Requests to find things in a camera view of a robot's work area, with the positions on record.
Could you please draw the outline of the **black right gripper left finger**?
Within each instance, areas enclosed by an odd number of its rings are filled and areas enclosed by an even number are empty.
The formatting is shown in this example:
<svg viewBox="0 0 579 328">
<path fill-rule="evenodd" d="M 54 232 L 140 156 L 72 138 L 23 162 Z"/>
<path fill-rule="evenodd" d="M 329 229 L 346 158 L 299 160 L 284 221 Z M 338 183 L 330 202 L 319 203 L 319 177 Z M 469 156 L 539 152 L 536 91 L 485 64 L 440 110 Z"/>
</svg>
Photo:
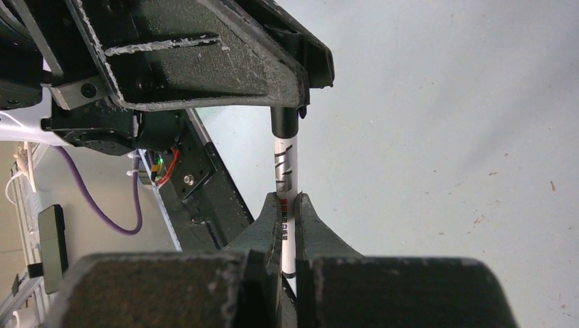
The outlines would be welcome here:
<svg viewBox="0 0 579 328">
<path fill-rule="evenodd" d="M 65 274 L 47 327 L 280 327 L 281 201 L 223 250 L 90 254 Z"/>
</svg>

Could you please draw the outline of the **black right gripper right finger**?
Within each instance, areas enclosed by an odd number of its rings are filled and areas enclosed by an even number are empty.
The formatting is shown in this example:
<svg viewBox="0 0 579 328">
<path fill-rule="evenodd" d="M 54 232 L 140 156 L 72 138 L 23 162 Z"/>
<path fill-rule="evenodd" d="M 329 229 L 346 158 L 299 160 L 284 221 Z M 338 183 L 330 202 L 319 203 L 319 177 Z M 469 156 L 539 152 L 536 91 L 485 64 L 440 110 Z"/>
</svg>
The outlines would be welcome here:
<svg viewBox="0 0 579 328">
<path fill-rule="evenodd" d="M 503 288 L 465 257 L 364 256 L 296 199 L 299 327 L 516 327 Z"/>
</svg>

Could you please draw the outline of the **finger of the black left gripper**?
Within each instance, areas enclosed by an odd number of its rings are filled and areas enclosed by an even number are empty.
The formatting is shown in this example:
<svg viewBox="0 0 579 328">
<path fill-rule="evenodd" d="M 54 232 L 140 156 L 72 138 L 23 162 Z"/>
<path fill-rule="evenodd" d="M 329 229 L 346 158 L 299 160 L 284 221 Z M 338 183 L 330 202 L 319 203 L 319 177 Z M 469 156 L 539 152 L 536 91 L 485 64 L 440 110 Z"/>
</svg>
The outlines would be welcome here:
<svg viewBox="0 0 579 328">
<path fill-rule="evenodd" d="M 298 107 L 305 69 L 235 1 L 69 1 L 109 95 L 139 111 Z"/>
<path fill-rule="evenodd" d="M 307 71 L 310 88 L 333 86 L 332 51 L 276 1 L 242 0 L 237 4 Z"/>
</svg>

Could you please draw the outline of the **white whiteboard marker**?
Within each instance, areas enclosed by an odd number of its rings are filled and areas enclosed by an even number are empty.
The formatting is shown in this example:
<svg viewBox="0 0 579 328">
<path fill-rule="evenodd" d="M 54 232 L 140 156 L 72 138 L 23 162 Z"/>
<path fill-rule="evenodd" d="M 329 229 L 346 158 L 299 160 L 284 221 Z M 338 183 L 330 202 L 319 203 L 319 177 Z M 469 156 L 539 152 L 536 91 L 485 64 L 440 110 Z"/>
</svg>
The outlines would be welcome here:
<svg viewBox="0 0 579 328">
<path fill-rule="evenodd" d="M 297 294 L 296 215 L 298 196 L 298 110 L 271 107 L 274 135 L 274 169 L 276 194 L 281 204 L 281 270 L 289 289 Z"/>
</svg>

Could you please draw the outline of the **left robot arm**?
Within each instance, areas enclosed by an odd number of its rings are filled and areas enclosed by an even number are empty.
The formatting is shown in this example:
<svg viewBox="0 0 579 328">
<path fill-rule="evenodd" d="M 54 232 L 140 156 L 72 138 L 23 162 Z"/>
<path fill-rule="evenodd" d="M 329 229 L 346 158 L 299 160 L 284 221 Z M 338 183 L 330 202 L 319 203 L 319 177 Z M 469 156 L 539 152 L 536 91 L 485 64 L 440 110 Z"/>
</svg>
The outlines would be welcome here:
<svg viewBox="0 0 579 328">
<path fill-rule="evenodd" d="M 1 112 L 121 156 L 167 150 L 171 112 L 301 108 L 335 78 L 331 50 L 275 1 L 2 1 Z"/>
</svg>

